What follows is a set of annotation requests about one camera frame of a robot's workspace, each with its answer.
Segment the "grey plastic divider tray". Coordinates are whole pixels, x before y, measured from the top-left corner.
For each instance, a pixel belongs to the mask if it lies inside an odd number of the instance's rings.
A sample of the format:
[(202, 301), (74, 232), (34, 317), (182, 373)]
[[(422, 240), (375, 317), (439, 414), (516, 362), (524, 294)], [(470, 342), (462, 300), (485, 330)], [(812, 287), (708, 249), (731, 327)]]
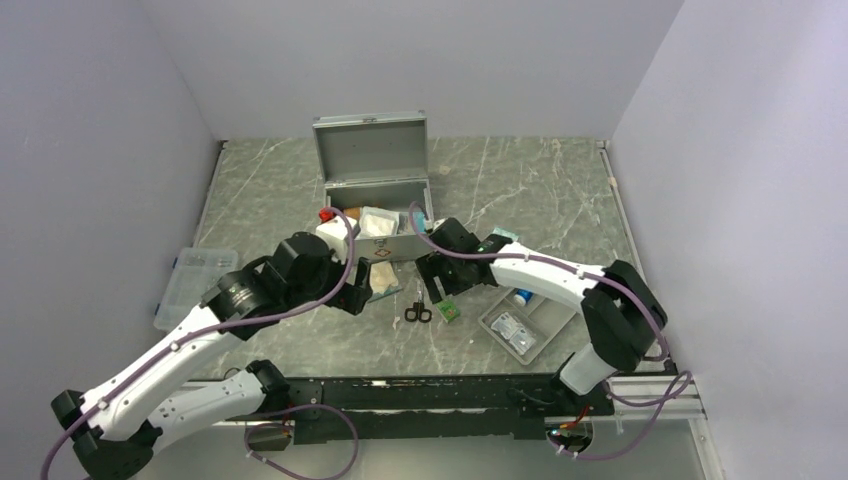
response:
[[(550, 342), (577, 316), (574, 309), (535, 294), (527, 306), (519, 307), (512, 296), (517, 289), (504, 290), (497, 300), (478, 317), (478, 323), (497, 344), (503, 347), (520, 365), (532, 364)], [(490, 326), (503, 312), (509, 312), (535, 336), (537, 343), (525, 354), (517, 354)]]

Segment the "cream latex gloves packet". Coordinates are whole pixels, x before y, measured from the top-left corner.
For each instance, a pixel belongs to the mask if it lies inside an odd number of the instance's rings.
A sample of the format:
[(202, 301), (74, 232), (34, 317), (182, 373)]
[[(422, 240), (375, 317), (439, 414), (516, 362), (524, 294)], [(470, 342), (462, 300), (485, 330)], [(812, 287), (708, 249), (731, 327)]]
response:
[(375, 302), (394, 295), (402, 289), (393, 264), (389, 261), (371, 265), (369, 284), (372, 289), (372, 296), (369, 302)]

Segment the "grey metal medicine case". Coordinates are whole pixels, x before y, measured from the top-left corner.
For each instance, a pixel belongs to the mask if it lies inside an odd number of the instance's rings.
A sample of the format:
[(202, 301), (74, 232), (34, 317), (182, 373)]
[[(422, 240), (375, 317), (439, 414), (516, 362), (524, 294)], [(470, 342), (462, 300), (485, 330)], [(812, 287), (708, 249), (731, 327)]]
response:
[(428, 245), (408, 228), (413, 202), (433, 216), (426, 113), (320, 116), (312, 128), (325, 204), (339, 210), (376, 207), (399, 215), (396, 233), (359, 235), (357, 254), (379, 262), (411, 261), (429, 253)]

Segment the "small green box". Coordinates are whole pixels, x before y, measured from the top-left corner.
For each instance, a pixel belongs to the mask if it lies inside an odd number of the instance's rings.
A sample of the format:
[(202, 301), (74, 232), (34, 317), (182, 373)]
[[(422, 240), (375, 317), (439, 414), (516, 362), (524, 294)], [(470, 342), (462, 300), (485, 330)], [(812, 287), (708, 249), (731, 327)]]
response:
[(461, 316), (461, 311), (457, 304), (450, 298), (445, 298), (436, 302), (434, 306), (437, 308), (441, 318), (445, 323), (452, 323)]

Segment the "teal white small packet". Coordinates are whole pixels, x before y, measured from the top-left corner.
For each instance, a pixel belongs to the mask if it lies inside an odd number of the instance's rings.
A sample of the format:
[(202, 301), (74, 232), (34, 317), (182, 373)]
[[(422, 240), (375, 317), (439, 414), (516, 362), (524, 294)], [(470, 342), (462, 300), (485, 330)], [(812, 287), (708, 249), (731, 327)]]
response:
[(519, 235), (518, 235), (518, 234), (516, 234), (516, 233), (514, 233), (514, 232), (511, 232), (511, 231), (509, 231), (509, 230), (506, 230), (506, 229), (504, 229), (504, 228), (501, 228), (501, 227), (495, 227), (495, 228), (492, 230), (492, 233), (493, 233), (493, 234), (496, 234), (496, 235), (503, 236), (503, 237), (505, 237), (505, 238), (509, 238), (509, 239), (511, 239), (513, 242), (517, 242), (517, 241), (519, 240)]

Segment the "clear gauze pad packet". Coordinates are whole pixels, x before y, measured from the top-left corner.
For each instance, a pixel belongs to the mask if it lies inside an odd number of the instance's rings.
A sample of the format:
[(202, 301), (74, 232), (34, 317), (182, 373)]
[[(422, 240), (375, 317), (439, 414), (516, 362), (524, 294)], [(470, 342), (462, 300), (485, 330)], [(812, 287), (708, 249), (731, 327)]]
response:
[(359, 227), (360, 235), (364, 238), (394, 236), (399, 225), (400, 214), (396, 211), (371, 206), (361, 208)]

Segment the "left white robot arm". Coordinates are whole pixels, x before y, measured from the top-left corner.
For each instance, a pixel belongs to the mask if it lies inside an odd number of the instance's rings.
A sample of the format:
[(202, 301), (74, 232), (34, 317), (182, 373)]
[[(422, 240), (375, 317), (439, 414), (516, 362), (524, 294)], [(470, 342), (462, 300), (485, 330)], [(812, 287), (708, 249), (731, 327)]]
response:
[(261, 329), (320, 305), (352, 315), (372, 296), (371, 263), (318, 234), (297, 232), (271, 255), (224, 274), (165, 338), (86, 392), (65, 390), (51, 408), (91, 479), (129, 479), (165, 447), (218, 421), (264, 420), (291, 407), (291, 386), (269, 360), (214, 385), (177, 389), (207, 362)]

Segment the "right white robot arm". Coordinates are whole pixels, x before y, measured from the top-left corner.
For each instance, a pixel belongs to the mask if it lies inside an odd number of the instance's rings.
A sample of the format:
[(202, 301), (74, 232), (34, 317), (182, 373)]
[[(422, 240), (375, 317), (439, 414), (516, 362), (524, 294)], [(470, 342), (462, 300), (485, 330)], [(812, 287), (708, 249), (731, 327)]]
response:
[(657, 361), (669, 354), (662, 335), (667, 314), (626, 261), (586, 265), (536, 252), (503, 235), (480, 240), (453, 217), (418, 236), (432, 250), (417, 262), (433, 302), (490, 285), (529, 291), (583, 317), (589, 341), (559, 367), (550, 391), (553, 406), (564, 415), (578, 413), (612, 374), (632, 372), (651, 360), (653, 344), (660, 347)]

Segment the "small white blue bottle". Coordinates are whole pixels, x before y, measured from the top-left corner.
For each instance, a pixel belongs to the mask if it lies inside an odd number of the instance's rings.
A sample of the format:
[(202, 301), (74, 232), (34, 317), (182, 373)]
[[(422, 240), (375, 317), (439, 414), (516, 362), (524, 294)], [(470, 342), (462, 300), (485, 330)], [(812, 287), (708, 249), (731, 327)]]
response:
[(517, 306), (524, 307), (529, 304), (533, 297), (533, 292), (524, 289), (517, 289), (512, 296), (512, 300)]

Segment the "black handled scissors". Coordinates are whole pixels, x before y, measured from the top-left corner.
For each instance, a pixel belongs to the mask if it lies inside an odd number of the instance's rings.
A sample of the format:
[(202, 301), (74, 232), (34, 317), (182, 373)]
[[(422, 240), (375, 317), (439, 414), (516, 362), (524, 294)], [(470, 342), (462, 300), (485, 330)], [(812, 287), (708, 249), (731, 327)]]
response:
[(414, 301), (404, 310), (404, 320), (419, 323), (429, 323), (432, 320), (432, 311), (425, 305), (423, 287), (420, 283), (417, 284)]

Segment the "clear bag alcohol wipes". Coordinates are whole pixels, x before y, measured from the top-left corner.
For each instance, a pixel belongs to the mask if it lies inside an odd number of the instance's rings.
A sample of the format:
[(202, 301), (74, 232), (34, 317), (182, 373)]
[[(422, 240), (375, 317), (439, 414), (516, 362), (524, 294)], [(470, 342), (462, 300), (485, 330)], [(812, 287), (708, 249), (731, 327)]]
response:
[(490, 328), (519, 355), (525, 355), (537, 343), (532, 332), (509, 312), (498, 315)]

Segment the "blue white medical pouch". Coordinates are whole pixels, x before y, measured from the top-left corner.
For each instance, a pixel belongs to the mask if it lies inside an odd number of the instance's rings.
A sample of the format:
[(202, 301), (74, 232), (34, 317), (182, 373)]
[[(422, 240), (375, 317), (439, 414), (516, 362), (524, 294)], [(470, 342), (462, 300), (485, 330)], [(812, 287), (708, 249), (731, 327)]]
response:
[(421, 211), (399, 214), (398, 235), (414, 234), (415, 231), (425, 232), (428, 229), (428, 219)]

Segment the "brown bottle orange cap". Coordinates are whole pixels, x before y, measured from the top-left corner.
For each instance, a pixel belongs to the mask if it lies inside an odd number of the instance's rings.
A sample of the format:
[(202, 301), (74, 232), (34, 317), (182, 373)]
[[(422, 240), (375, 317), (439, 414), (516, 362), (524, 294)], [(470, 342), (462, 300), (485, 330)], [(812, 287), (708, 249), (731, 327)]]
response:
[(361, 207), (346, 208), (346, 209), (343, 210), (343, 213), (344, 213), (345, 216), (359, 221), (360, 218), (361, 218), (361, 215), (362, 215), (362, 208)]

